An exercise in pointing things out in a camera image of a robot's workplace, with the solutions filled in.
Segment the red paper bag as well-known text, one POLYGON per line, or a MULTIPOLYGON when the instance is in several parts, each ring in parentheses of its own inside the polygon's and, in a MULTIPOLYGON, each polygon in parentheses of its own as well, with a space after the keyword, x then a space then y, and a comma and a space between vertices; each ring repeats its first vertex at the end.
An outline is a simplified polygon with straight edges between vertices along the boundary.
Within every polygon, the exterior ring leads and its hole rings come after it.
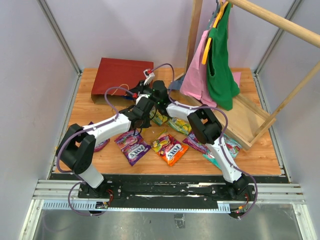
POLYGON ((105 93, 108 91, 107 99, 112 105, 119 107, 132 105, 133 98, 119 87, 127 90, 133 89, 139 81, 146 78, 144 71, 153 67, 152 61, 101 58, 91 90, 93 103, 106 105, 105 93))

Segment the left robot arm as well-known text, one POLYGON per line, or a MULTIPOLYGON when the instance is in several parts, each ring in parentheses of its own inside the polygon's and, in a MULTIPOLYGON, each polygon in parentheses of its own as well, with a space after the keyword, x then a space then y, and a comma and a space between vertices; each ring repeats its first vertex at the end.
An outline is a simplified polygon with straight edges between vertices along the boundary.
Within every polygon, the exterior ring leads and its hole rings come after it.
POLYGON ((118 112, 115 116, 96 124, 69 127, 56 151, 57 168, 62 161, 72 173, 87 183, 96 198, 107 193, 103 175, 92 163, 95 148, 102 142, 136 128, 148 128, 154 102, 142 97, 137 104, 118 112))

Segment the green snack packet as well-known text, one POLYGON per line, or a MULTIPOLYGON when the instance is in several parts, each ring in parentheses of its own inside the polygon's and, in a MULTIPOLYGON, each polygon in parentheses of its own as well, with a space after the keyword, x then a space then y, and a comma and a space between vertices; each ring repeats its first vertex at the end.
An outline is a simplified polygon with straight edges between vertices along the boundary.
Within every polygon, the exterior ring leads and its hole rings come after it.
POLYGON ((172 129, 174 129, 175 131, 184 134, 186 136, 188 136, 190 134, 190 132, 192 131, 192 127, 191 125, 180 118, 177 117, 172 117, 170 118, 166 124, 171 127, 172 129))

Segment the orange Fox's candy packet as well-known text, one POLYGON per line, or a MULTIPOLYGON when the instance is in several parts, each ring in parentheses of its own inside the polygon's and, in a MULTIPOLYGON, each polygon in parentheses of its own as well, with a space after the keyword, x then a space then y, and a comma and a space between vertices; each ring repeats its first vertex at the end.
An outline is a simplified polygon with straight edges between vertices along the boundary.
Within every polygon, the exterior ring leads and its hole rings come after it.
POLYGON ((172 167, 187 152, 188 146, 172 136, 166 128, 151 142, 151 148, 170 167, 172 167))

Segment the yellow hanger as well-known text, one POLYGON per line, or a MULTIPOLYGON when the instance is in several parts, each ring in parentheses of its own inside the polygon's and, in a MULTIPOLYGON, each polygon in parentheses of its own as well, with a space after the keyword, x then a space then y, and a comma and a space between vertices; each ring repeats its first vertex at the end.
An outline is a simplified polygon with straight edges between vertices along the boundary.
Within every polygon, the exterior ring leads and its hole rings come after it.
POLYGON ((213 22, 213 25, 211 26, 211 29, 208 33, 208 38, 206 40, 206 44, 204 47, 204 52, 202 55, 202 60, 201 60, 201 64, 202 65, 206 65, 207 61, 208 61, 208 57, 209 57, 209 50, 211 49, 213 43, 214 43, 214 38, 216 37, 218 30, 217 28, 220 27, 222 25, 222 20, 226 20, 227 18, 225 17, 226 12, 228 10, 228 7, 230 7, 230 3, 228 1, 223 1, 220 0, 219 1, 220 4, 220 9, 218 11, 217 16, 215 17, 215 20, 213 22))

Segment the pink shirt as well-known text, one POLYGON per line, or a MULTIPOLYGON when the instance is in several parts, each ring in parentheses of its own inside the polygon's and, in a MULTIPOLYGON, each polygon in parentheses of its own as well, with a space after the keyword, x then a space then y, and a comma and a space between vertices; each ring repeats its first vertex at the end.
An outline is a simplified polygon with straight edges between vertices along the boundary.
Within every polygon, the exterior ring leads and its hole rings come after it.
MULTIPOLYGON (((186 72, 184 81, 180 88, 180 92, 184 95, 194 97, 203 104, 211 107, 218 106, 209 95, 207 86, 207 64, 202 65, 202 57, 207 42, 209 30, 203 32, 199 45, 195 51, 191 64, 186 72)), ((235 82, 239 87, 240 73, 232 73, 235 82)))

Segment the purple Fox's packet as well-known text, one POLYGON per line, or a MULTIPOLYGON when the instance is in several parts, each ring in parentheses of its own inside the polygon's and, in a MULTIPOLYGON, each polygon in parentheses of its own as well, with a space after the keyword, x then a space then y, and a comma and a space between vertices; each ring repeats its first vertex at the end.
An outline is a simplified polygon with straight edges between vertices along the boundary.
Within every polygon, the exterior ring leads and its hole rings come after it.
POLYGON ((114 142, 120 148, 131 166, 134 166, 150 149, 151 146, 134 130, 118 136, 114 142))
POLYGON ((90 135, 94 135, 96 139, 94 152, 101 151, 110 142, 110 138, 106 138, 107 131, 107 127, 103 126, 89 133, 90 135))

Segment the teal hanger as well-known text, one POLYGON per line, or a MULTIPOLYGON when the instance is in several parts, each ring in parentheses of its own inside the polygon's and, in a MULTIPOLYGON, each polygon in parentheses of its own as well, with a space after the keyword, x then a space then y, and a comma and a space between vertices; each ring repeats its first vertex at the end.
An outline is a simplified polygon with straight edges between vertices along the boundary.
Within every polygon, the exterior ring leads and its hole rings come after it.
POLYGON ((209 21, 208 21, 206 30, 209 30, 209 29, 213 26, 214 21, 216 20, 216 18, 217 18, 217 16, 218 16, 218 13, 219 13, 222 5, 225 3, 225 1, 224 1, 224 0, 216 0, 215 3, 216 3, 216 8, 215 8, 215 10, 214 10, 213 13, 212 13, 211 18, 210 18, 209 21))

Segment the purple snack packet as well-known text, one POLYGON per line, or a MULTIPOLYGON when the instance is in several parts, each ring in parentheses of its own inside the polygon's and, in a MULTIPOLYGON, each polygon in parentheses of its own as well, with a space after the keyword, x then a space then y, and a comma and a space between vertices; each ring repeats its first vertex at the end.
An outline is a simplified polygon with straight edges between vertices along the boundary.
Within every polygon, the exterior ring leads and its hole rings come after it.
POLYGON ((189 145, 198 152, 201 152, 202 154, 206 154, 208 152, 208 148, 204 144, 199 142, 193 132, 191 132, 182 142, 189 145))

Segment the teal Fox's candy packet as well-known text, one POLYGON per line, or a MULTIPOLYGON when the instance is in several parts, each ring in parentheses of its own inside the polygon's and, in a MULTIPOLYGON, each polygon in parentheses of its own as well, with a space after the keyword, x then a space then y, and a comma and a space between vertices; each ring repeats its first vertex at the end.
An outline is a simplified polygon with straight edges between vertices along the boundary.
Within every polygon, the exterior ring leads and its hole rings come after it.
MULTIPOLYGON (((236 140, 227 136, 226 134, 223 135, 223 138, 231 157, 235 159, 239 151, 242 149, 242 146, 236 140)), ((220 169, 217 160, 209 150, 207 150, 206 153, 203 153, 202 156, 220 169)))

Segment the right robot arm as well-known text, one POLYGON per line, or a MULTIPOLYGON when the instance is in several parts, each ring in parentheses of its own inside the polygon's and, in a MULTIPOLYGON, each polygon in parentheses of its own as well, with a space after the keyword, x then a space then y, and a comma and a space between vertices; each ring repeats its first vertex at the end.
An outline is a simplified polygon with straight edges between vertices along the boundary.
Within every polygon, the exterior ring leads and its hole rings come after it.
POLYGON ((238 200, 244 195, 248 180, 229 153, 224 140, 226 128, 222 127, 211 107, 195 107, 173 100, 162 80, 155 81, 152 87, 140 81, 130 91, 137 103, 143 97, 147 98, 160 114, 187 121, 197 140, 208 148, 218 163, 227 186, 227 196, 232 200, 238 200))

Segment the green shirt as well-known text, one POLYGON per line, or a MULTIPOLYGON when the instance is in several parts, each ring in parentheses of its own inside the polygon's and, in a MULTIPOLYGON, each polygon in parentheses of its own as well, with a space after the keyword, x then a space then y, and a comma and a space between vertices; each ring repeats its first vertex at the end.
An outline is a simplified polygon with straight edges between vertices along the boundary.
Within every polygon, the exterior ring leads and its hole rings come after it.
POLYGON ((210 97, 218 106, 230 111, 233 108, 233 97, 240 93, 229 67, 228 24, 231 6, 226 11, 226 20, 217 27, 217 35, 209 50, 206 64, 206 82, 210 97))

